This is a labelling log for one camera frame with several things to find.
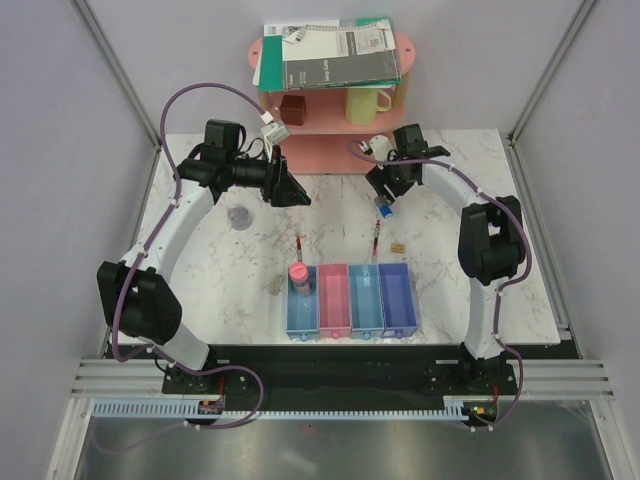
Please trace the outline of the pink cap glue stick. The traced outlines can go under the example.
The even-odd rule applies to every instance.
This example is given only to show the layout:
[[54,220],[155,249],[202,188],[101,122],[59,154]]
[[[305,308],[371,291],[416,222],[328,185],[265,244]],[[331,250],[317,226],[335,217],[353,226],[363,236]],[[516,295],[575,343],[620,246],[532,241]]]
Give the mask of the pink cap glue stick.
[[311,293],[309,268],[302,261],[293,263],[288,270],[289,279],[292,282],[294,291],[301,296]]

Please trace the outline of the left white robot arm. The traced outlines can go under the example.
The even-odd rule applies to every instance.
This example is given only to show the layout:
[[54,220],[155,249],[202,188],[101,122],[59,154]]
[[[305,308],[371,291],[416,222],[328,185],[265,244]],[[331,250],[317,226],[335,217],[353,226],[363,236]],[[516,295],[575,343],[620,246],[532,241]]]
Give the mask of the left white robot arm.
[[177,260],[196,227],[231,187],[256,189],[265,203],[286,208],[308,206],[309,196],[289,173],[280,144],[289,135],[281,121],[262,130],[264,152],[241,152],[243,128],[210,120],[204,140],[176,168],[176,190],[143,237],[118,262],[104,262],[97,281],[112,338],[121,334],[144,341],[159,355],[186,368],[185,382],[208,393],[219,382],[218,367],[207,361],[210,347],[182,322],[182,307],[169,286]]

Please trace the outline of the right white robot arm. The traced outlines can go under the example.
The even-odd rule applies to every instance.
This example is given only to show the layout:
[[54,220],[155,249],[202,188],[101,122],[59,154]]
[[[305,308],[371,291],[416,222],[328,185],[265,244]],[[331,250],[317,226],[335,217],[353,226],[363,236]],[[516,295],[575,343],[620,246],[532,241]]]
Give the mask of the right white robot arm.
[[458,214],[457,257],[470,281],[470,307],[457,377],[469,393],[487,391],[508,376],[499,333],[504,290],[526,279],[532,268],[520,202],[486,194],[453,164],[449,150],[428,144],[419,125],[400,127],[393,137],[355,141],[352,154],[374,165],[366,179],[385,206],[424,185]]

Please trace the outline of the blue glue stick grey cap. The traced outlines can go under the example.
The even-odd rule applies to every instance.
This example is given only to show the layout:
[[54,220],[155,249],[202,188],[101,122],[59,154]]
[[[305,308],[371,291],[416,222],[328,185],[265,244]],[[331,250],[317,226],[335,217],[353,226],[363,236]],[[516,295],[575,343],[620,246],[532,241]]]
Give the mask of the blue glue stick grey cap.
[[391,206],[386,202],[382,202],[378,205],[378,211],[383,219],[387,219],[393,216]]

